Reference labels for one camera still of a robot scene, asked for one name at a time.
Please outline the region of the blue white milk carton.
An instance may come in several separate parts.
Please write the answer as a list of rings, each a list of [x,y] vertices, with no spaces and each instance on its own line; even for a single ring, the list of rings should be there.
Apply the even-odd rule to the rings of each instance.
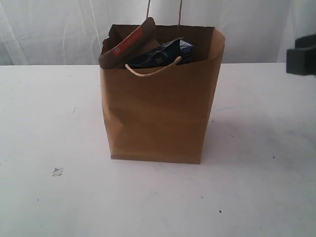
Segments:
[[[179,62],[179,65],[190,63],[192,58],[192,51],[195,46],[184,41],[183,39],[180,39],[179,46],[181,50],[181,60]]]

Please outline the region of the spaghetti package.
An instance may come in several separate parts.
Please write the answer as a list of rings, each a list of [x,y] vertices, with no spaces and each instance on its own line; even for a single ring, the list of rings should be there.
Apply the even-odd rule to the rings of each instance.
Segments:
[[[182,38],[166,42],[148,52],[130,60],[127,64],[132,69],[164,67],[182,55],[180,42]]]

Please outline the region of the brown paper shopping bag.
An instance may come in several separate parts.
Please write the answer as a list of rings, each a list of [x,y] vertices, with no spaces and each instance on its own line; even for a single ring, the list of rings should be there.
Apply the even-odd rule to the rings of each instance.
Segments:
[[[199,164],[225,48],[212,26],[156,24],[159,45],[194,45],[164,67],[100,67],[102,110],[112,159]]]

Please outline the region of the brown coffee pouch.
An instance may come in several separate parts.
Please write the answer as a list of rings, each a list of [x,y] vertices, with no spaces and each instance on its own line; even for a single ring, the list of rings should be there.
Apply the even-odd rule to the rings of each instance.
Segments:
[[[159,46],[156,24],[152,17],[141,25],[113,24],[103,40],[99,65],[102,69],[120,68],[131,59]]]

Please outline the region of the small torn plastic scrap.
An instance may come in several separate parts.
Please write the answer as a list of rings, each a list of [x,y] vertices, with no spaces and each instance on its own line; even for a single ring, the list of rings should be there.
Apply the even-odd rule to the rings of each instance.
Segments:
[[[63,168],[54,168],[54,171],[52,173],[52,177],[59,177],[63,173]]]

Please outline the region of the white backdrop curtain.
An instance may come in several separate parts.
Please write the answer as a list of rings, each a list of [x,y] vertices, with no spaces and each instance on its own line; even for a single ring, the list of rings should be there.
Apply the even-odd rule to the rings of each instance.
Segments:
[[[2,65],[97,64],[113,24],[214,26],[224,63],[284,62],[316,31],[313,0],[2,0]]]

